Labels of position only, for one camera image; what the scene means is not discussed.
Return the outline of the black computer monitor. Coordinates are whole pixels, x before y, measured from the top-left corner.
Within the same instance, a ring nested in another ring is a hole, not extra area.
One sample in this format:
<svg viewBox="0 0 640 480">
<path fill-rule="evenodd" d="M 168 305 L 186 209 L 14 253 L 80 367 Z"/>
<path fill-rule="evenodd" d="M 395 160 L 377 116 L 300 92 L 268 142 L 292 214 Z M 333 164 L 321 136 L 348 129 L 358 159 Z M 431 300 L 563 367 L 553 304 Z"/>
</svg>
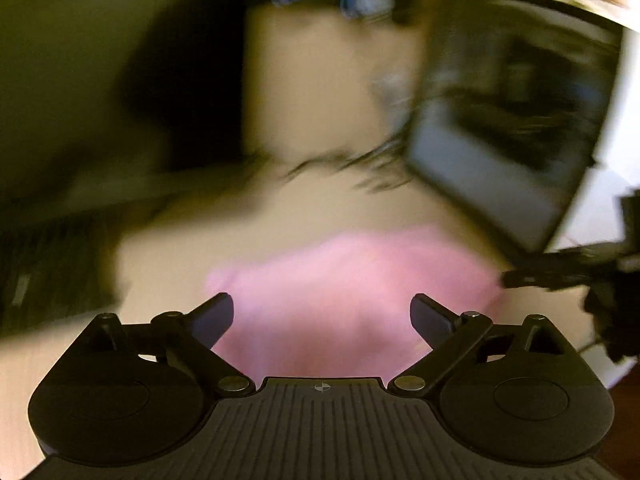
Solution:
<svg viewBox="0 0 640 480">
<path fill-rule="evenodd" d="M 1 0 L 1 225 L 229 180 L 248 0 Z"/>
</svg>

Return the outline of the black keyboard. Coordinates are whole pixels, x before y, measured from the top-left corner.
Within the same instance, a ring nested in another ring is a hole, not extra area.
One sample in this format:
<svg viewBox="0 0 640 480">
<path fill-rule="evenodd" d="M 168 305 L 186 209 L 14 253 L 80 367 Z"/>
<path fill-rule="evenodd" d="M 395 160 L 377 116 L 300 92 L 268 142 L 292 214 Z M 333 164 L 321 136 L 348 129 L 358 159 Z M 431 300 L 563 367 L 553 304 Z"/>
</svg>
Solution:
<svg viewBox="0 0 640 480">
<path fill-rule="evenodd" d="M 118 303 L 112 222 L 98 214 L 1 233 L 1 336 Z"/>
</svg>

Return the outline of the computer case with glass panel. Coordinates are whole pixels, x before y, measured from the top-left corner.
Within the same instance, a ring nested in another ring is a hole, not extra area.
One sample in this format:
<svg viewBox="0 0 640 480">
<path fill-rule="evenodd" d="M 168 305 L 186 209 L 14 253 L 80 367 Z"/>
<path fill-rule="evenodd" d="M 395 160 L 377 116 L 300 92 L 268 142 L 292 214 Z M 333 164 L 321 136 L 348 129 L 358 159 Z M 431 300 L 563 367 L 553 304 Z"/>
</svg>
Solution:
<svg viewBox="0 0 640 480">
<path fill-rule="evenodd" d="M 593 166 L 625 32 L 559 0 L 438 0 L 408 169 L 510 258 L 543 252 Z"/>
</svg>

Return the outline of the pink knitted garment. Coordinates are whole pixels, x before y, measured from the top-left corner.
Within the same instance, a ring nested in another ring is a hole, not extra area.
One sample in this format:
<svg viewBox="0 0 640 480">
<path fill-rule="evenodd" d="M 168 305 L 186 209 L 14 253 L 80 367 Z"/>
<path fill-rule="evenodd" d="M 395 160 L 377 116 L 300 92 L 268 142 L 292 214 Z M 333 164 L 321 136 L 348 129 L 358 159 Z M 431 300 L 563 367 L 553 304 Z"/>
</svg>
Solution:
<svg viewBox="0 0 640 480">
<path fill-rule="evenodd" d="M 214 352 L 267 376 L 379 377 L 388 382 L 430 352 L 410 302 L 430 296 L 456 313 L 493 314 L 498 273 L 434 226 L 355 232 L 268 261 L 216 269 L 210 294 L 234 303 Z"/>
</svg>

